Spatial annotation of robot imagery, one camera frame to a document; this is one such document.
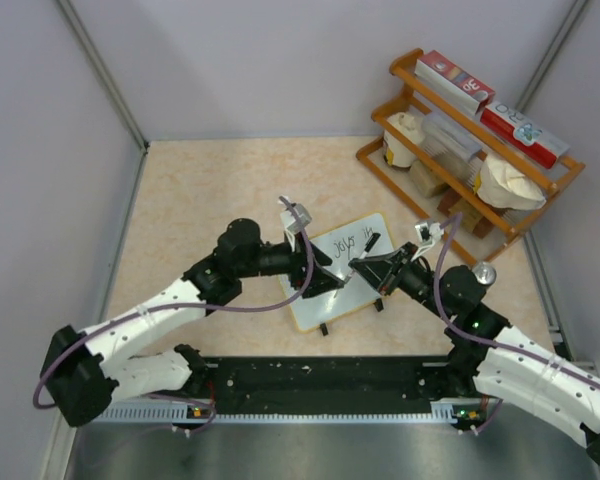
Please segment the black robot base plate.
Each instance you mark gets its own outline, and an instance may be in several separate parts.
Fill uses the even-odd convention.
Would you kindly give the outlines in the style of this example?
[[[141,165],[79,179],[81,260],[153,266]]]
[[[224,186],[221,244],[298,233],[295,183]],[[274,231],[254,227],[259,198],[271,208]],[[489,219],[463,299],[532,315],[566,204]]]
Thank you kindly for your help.
[[[443,398],[478,398],[440,356],[209,357],[198,397],[220,414],[422,413]]]

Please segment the white board yellow frame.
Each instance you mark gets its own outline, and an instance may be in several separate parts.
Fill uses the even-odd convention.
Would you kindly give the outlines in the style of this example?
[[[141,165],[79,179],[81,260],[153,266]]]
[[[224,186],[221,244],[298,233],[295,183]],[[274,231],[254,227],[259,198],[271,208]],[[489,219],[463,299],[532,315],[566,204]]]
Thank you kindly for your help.
[[[333,261],[326,269],[344,278],[350,268],[348,262],[359,257],[374,233],[380,237],[369,255],[382,255],[395,250],[385,217],[374,212],[337,228],[311,237],[312,243],[329,255]],[[379,298],[358,274],[351,277],[343,289],[330,291],[310,299],[298,299],[289,305],[295,324],[302,333],[319,329],[339,317],[360,310]]]

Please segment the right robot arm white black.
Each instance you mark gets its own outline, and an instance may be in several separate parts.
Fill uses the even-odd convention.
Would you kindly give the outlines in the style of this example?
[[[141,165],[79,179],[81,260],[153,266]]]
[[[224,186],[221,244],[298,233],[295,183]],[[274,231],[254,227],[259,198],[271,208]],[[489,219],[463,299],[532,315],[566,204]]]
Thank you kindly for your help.
[[[376,292],[399,290],[438,316],[453,348],[446,380],[516,406],[569,436],[600,467],[600,378],[542,347],[484,304],[487,288],[465,266],[430,268],[406,243],[349,265]]]

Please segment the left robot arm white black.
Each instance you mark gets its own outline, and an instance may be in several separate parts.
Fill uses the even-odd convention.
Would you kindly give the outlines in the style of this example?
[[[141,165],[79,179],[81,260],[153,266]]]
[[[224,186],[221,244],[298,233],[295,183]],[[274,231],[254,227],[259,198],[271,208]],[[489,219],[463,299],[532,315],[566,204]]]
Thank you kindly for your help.
[[[284,239],[261,238],[259,225],[247,218],[229,223],[213,251],[149,300],[109,321],[78,331],[67,325],[51,337],[33,404],[45,409],[39,394],[50,394],[51,407],[71,427],[82,427],[115,402],[170,391],[196,396],[206,387],[206,364],[193,347],[141,355],[141,350],[188,323],[216,311],[232,312],[245,278],[287,278],[292,301],[343,288],[328,271],[331,258],[315,246],[306,221],[282,215]]]

